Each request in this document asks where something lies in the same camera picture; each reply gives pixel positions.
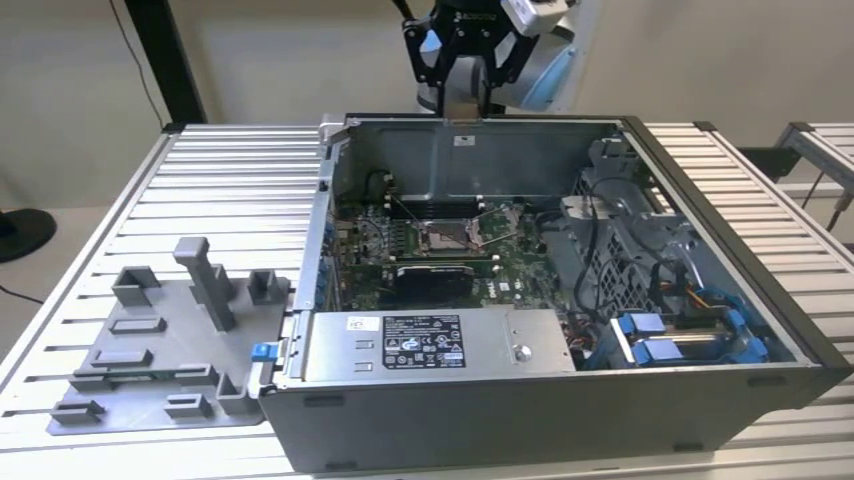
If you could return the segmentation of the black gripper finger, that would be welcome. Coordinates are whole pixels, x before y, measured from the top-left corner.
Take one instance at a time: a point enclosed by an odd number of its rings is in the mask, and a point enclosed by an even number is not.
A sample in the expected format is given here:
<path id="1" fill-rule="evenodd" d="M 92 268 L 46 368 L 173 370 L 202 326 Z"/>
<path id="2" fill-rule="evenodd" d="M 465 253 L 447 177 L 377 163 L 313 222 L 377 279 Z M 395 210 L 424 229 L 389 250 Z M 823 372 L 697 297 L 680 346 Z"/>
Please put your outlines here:
<path id="1" fill-rule="evenodd" d="M 491 57 L 480 61 L 480 114 L 503 114 L 508 107 L 519 108 L 528 86 L 521 80 L 523 70 L 536 39 L 509 29 L 493 45 Z"/>
<path id="2" fill-rule="evenodd" d="M 421 44 L 432 31 L 439 40 L 433 64 L 429 65 L 420 52 Z M 445 21 L 407 19 L 401 23 L 401 33 L 415 80 L 436 90 L 435 113 L 445 114 L 445 83 L 459 54 L 457 28 Z"/>

